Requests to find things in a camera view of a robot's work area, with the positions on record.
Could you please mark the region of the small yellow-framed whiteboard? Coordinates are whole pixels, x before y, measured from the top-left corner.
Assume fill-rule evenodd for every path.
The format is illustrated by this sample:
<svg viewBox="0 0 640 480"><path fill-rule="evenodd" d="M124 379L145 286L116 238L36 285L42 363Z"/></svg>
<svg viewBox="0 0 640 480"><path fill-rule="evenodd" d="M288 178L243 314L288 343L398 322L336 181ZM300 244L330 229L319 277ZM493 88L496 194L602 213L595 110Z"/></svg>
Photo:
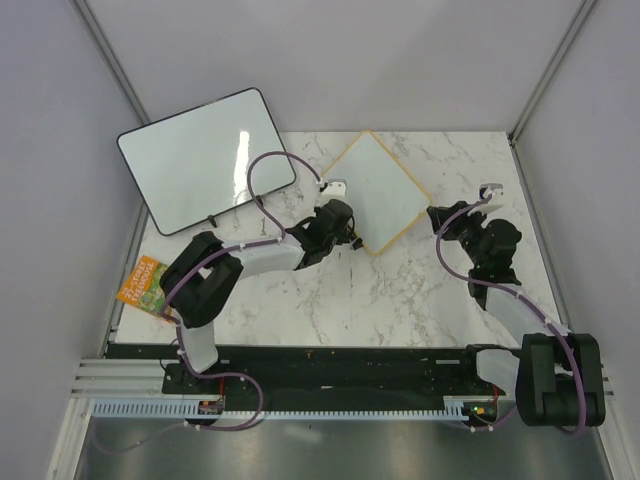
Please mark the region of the small yellow-framed whiteboard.
<svg viewBox="0 0 640 480"><path fill-rule="evenodd" d="M379 256L405 234L432 205L414 175L371 131L361 132L323 172L346 184L355 232L372 256Z"/></svg>

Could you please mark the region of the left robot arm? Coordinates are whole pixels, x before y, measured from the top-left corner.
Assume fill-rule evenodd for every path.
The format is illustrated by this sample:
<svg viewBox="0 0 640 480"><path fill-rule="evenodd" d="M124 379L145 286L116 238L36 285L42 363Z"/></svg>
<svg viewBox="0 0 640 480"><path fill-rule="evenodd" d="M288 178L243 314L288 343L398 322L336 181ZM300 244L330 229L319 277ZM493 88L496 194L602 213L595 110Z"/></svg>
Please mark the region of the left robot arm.
<svg viewBox="0 0 640 480"><path fill-rule="evenodd" d="M165 295L160 310L173 309L177 314L180 355L188 365L185 382L198 393L211 392L218 385L214 320L239 281L320 263L334 247L356 240L353 223L351 207L331 199L287 228L282 237L230 243L211 231L194 236L159 280Z"/></svg>

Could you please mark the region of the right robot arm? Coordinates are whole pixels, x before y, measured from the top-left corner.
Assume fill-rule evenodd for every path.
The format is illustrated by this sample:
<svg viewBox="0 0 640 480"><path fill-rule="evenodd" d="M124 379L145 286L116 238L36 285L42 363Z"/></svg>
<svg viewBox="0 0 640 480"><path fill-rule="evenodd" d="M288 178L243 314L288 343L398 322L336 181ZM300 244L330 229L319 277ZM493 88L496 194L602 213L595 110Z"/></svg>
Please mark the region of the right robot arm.
<svg viewBox="0 0 640 480"><path fill-rule="evenodd" d="M507 220L487 220L479 210L484 204L459 201L426 210L435 248L445 241L461 246L472 267L457 279L519 345L509 355L500 347L479 351L458 368L460 386L477 394L495 384L514 396L515 409L528 426L555 427L571 435L601 426L606 407L597 340L553 321L523 294L512 267L522 234Z"/></svg>

